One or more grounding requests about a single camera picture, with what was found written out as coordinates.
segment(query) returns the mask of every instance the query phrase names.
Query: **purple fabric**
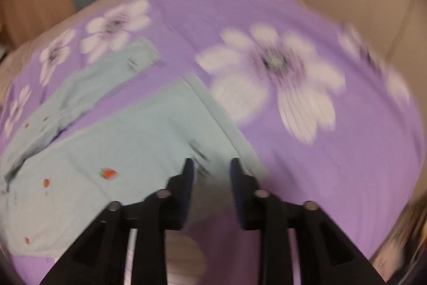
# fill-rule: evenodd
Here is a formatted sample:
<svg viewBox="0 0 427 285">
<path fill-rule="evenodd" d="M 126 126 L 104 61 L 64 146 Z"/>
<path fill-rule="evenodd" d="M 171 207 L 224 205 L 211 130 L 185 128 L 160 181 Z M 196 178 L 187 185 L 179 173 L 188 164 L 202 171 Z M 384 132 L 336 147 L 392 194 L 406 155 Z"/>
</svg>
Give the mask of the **purple fabric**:
<svg viewBox="0 0 427 285">
<path fill-rule="evenodd" d="M 159 51 L 162 64 L 146 70 L 143 79 L 137 77 L 116 89 L 58 140 L 186 74 L 195 73 L 206 86 L 212 86 L 214 75 L 206 73 L 195 57 L 205 49 L 222 45 L 220 34 L 226 27 L 249 33 L 254 22 L 263 22 L 279 34 L 297 30 L 315 43 L 322 59 L 333 62 L 345 75 L 345 91 L 330 95 L 336 116 L 334 129 L 318 130 L 310 145 L 296 140 L 280 119 L 275 94 L 279 87 L 271 88 L 274 92 L 257 117 L 239 128 L 269 171 L 264 188 L 289 202 L 318 202 L 364 255 L 371 257 L 408 202 L 424 161 L 422 124 L 414 101 L 397 103 L 369 64 L 353 60 L 344 52 L 338 40 L 342 29 L 294 0 L 147 1 L 150 25 L 129 30 L 126 39 L 130 42 L 141 35 L 146 37 Z M 103 15 L 104 11 L 93 18 Z M 60 45 L 60 50 L 69 47 L 70 53 L 55 67 L 45 86 L 40 83 L 46 80 L 46 75 L 41 78 L 42 50 L 33 54 L 14 80 L 0 117 L 0 153 L 8 144 L 4 129 L 9 110 L 13 101 L 19 100 L 21 90 L 29 85 L 31 95 L 9 139 L 65 78 L 85 67 L 90 54 L 82 53 L 82 43 L 90 36 L 88 24 L 93 18 L 76 26 L 72 39 Z M 256 284 L 258 235 L 240 231 L 234 212 L 187 226 L 185 233 L 197 242 L 208 263 L 200 284 Z M 15 256 L 14 264 L 28 285 L 36 285 L 53 261 Z"/>
</svg>

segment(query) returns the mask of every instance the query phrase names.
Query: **light blue towel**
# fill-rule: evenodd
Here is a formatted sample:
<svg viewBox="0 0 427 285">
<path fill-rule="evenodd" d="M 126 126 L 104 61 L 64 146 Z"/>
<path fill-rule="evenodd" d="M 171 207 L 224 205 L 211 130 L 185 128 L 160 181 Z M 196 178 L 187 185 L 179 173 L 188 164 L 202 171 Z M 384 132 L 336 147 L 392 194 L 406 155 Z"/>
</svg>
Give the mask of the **light blue towel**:
<svg viewBox="0 0 427 285">
<path fill-rule="evenodd" d="M 115 87 L 160 59 L 154 46 L 141 38 L 84 70 L 73 74 L 16 132 L 0 157 L 0 191 L 5 192 L 22 163 L 43 150 L 77 118 L 91 110 Z"/>
<path fill-rule="evenodd" d="M 109 201 L 126 205 L 145 199 L 179 173 L 187 157 L 200 163 L 190 222 L 231 207 L 232 158 L 240 157 L 258 178 L 266 174 L 249 143 L 196 76 L 25 161 L 10 184 L 9 250 L 58 257 Z M 100 175 L 105 170 L 114 173 L 110 180 Z"/>
</svg>

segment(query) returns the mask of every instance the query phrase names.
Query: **folded cloth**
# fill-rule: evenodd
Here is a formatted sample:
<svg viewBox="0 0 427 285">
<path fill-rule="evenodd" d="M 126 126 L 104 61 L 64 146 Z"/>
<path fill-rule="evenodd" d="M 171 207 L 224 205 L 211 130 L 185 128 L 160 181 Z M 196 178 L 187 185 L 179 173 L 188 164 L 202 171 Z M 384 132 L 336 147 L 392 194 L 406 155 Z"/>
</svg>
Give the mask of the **folded cloth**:
<svg viewBox="0 0 427 285">
<path fill-rule="evenodd" d="M 154 46 L 141 38 L 68 78 L 18 129 L 0 157 L 0 191 L 7 190 L 27 158 L 48 146 L 114 88 L 158 60 Z"/>
<path fill-rule="evenodd" d="M 27 159 L 10 184 L 9 250 L 60 256 L 108 202 L 144 200 L 179 173 L 188 157 L 199 167 L 189 222 L 232 206 L 232 158 L 240 157 L 257 178 L 266 176 L 252 147 L 196 76 Z"/>
</svg>

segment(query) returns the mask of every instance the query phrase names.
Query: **wrinkled fabric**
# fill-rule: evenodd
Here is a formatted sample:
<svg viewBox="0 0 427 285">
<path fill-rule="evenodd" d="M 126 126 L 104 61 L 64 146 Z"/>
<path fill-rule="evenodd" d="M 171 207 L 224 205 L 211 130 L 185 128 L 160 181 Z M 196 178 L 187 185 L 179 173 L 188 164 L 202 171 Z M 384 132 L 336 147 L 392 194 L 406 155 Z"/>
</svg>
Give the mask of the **wrinkled fabric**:
<svg viewBox="0 0 427 285">
<path fill-rule="evenodd" d="M 235 157 L 251 175 L 265 177 L 245 138 L 190 76 L 28 159 L 10 187 L 8 248 L 58 257 L 110 201 L 144 200 L 181 172 L 185 158 L 208 173 L 194 184 L 188 221 L 217 215 L 233 205 L 229 162 Z M 31 243 L 23 244 L 22 235 Z"/>
<path fill-rule="evenodd" d="M 134 78 L 159 59 L 145 39 L 88 66 L 70 77 L 44 102 L 14 135 L 0 157 L 0 190 L 15 176 L 22 163 L 43 150 L 64 129 L 90 111 L 106 94 Z"/>
<path fill-rule="evenodd" d="M 68 76 L 144 36 L 159 62 L 99 100 L 51 146 L 195 74 L 266 168 L 263 188 L 288 202 L 319 203 L 367 258 L 408 202 L 425 155 L 416 102 L 354 32 L 297 1 L 130 0 L 73 30 L 72 39 L 64 36 L 69 41 L 34 52 L 12 84 L 0 118 L 1 152 Z M 42 86 L 41 62 L 57 60 L 58 48 L 68 56 L 43 75 L 49 81 Z M 28 100 L 21 96 L 27 85 Z M 101 169 L 102 178 L 113 184 L 115 171 Z M 34 185 L 43 192 L 54 181 Z M 197 267 L 183 283 L 256 284 L 258 235 L 239 230 L 232 210 L 193 221 L 183 234 L 182 245 L 197 251 L 189 262 Z M 35 243 L 19 240 L 22 250 Z"/>
</svg>

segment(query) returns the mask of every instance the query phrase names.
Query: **floral bedsheet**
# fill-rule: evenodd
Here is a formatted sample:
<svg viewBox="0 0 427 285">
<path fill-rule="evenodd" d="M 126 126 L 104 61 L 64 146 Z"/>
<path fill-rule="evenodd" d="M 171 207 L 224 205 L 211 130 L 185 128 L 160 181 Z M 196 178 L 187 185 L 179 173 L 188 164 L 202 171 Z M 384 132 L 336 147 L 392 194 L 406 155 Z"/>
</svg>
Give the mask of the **floral bedsheet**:
<svg viewBox="0 0 427 285">
<path fill-rule="evenodd" d="M 351 26 L 296 0 L 130 0 L 86 19 L 34 52 L 14 80 L 0 117 L 0 153 L 67 77 L 141 36 L 159 52 L 163 71 L 126 83 L 54 142 L 196 74 L 267 168 L 263 187 L 286 201 L 317 201 L 373 255 L 424 161 L 418 109 L 399 73 Z M 35 183 L 40 190 L 54 184 Z M 257 235 L 235 220 L 226 210 L 168 236 L 174 255 L 185 258 L 168 268 L 169 282 L 256 284 Z M 23 235 L 23 247 L 32 238 Z M 29 285 L 54 262 L 14 255 Z"/>
</svg>

